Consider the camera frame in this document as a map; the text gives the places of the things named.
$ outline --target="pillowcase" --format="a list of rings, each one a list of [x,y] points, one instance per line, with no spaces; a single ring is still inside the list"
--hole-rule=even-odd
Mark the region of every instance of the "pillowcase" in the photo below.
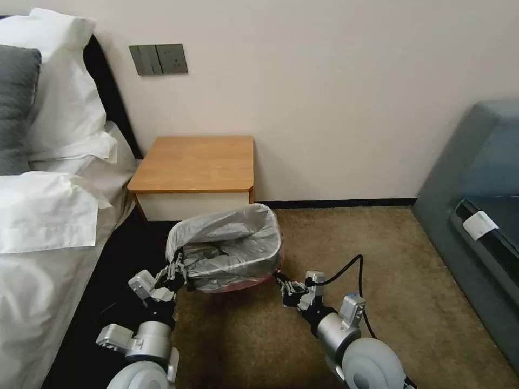
[[[117,142],[104,130],[106,113],[83,61],[95,22],[34,8],[29,16],[0,20],[0,44],[42,54],[38,94],[28,131],[29,160],[104,159]],[[90,139],[78,149],[74,145]]]
[[[0,45],[0,176],[29,171],[25,143],[42,56]]]

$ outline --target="gray light switch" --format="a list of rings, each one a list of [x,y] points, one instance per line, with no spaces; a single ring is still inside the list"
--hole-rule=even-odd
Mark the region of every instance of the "gray light switch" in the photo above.
[[[130,46],[130,53],[141,76],[188,72],[182,44]]]
[[[130,46],[137,73],[141,76],[161,75],[161,63],[158,60],[155,45]]]

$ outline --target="wooden nightstand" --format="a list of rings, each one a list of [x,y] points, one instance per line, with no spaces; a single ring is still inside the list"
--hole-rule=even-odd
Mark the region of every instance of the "wooden nightstand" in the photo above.
[[[128,184],[147,220],[184,220],[254,202],[251,136],[160,137]]]

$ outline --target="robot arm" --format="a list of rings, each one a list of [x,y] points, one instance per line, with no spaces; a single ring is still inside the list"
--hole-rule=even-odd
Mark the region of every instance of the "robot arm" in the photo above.
[[[147,307],[150,320],[139,326],[135,336],[132,330],[117,324],[101,330],[96,343],[123,353],[130,363],[113,378],[108,389],[175,387],[179,354],[171,343],[171,333],[175,328],[177,292],[185,280],[181,257],[156,277],[143,270],[130,279],[128,285]]]
[[[366,306],[362,297],[347,294],[337,312],[323,304],[323,273],[308,271],[304,284],[290,281],[280,272],[274,277],[281,287],[283,305],[300,311],[323,345],[328,367],[348,388],[414,388],[388,345],[377,339],[361,338],[359,323]]]
[[[274,273],[281,287],[283,305],[296,308],[310,324],[312,334],[325,350],[325,360],[332,373],[349,389],[411,389],[415,386],[405,376],[395,352],[385,343],[361,338],[359,328],[366,301],[356,294],[344,296],[340,310],[323,304],[323,273],[308,271],[305,282],[291,281]],[[128,283],[142,299],[152,320],[133,331],[117,324],[102,329],[96,343],[122,352],[129,366],[121,370],[108,389],[174,388],[179,355],[171,344],[175,327],[173,312],[178,290],[185,284],[182,258],[177,258],[156,277],[147,270]]]

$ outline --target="trash can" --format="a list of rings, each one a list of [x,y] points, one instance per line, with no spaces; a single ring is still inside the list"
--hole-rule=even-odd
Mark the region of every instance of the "trash can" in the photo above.
[[[169,262],[183,253],[188,285],[228,292],[270,278],[282,260],[274,212],[263,204],[193,217],[176,224],[166,246]]]

